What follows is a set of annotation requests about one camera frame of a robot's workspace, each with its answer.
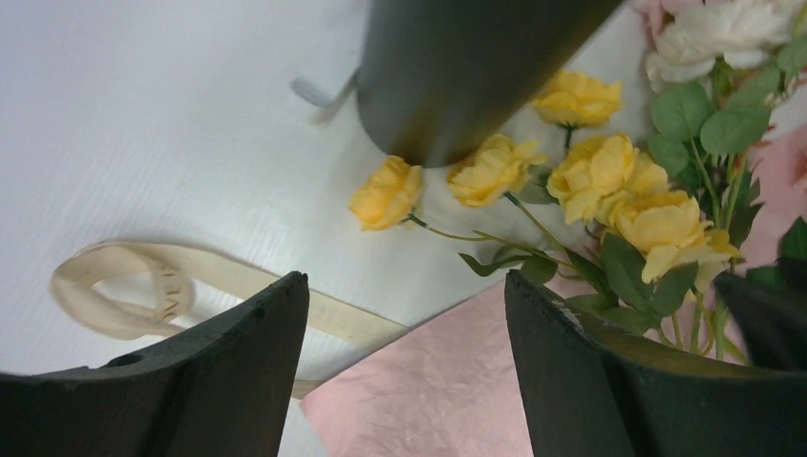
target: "tabletop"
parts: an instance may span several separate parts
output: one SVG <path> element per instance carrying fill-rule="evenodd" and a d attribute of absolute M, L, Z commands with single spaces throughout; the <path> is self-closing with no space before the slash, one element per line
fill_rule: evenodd
<path fill-rule="evenodd" d="M 419 229 L 359 231 L 346 202 L 384 155 L 362 131 L 354 97 L 317 123 L 288 88 L 338 3 L 26 0 L 0 8 L 0 369 L 98 367 L 157 341 L 94 333 L 49 297 L 56 266 L 109 239 L 209 247 L 277 274 L 303 271 L 313 289 L 407 326 L 502 279 L 463 264 L 457 252 L 477 246 Z M 609 132 L 648 129 L 640 27 L 623 7 L 569 63 L 621 80 L 624 109 Z M 562 141 L 529 109 L 503 130 L 547 151 Z M 430 223 L 523 229 L 507 205 L 460 207 L 444 175 L 426 173 Z M 557 209 L 533 210 L 561 227 Z M 204 285 L 198 296 L 191 324 L 237 303 Z M 310 330 L 298 378 L 326 379 L 364 356 Z M 294 403 L 281 455 L 325 455 Z"/>

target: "gray cylinder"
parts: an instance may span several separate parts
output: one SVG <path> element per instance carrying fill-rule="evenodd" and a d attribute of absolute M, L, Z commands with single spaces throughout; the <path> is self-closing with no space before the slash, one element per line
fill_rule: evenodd
<path fill-rule="evenodd" d="M 381 150 L 412 165 L 457 162 L 620 3 L 374 0 L 357 78 L 364 129 Z"/>

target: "white flower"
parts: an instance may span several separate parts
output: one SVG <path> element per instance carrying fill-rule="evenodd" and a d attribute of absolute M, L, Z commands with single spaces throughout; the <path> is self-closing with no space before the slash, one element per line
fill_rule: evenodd
<path fill-rule="evenodd" d="M 699 78 L 718 57 L 736 69 L 767 61 L 768 50 L 791 40 L 794 17 L 805 0 L 733 0 L 695 4 L 656 38 L 645 61 L 653 90 Z"/>

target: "beige strap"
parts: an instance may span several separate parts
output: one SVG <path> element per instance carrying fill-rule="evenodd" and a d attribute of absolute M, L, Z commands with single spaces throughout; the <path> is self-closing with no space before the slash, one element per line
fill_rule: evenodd
<path fill-rule="evenodd" d="M 154 308 L 112 300 L 92 288 L 109 277 L 143 272 L 151 275 Z M 268 271 L 204 249 L 105 242 L 81 250 L 60 265 L 50 280 L 50 293 L 70 317 L 112 338 L 168 337 L 183 330 L 171 320 L 193 305 L 190 277 L 241 299 L 279 279 Z M 400 324 L 313 290 L 308 325 L 368 351 L 382 348 L 406 332 Z M 292 396 L 302 398 L 319 384 L 297 381 Z"/>

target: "pink paper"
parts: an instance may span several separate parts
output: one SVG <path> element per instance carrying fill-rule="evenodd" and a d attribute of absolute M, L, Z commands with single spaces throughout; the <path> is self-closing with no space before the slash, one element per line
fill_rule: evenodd
<path fill-rule="evenodd" d="M 748 267 L 776 258 L 807 216 L 807 125 L 757 152 L 762 199 L 743 246 Z M 577 295 L 581 283 L 549 285 Z M 503 284 L 485 290 L 347 369 L 300 403 L 333 457 L 532 455 L 504 316 Z"/>

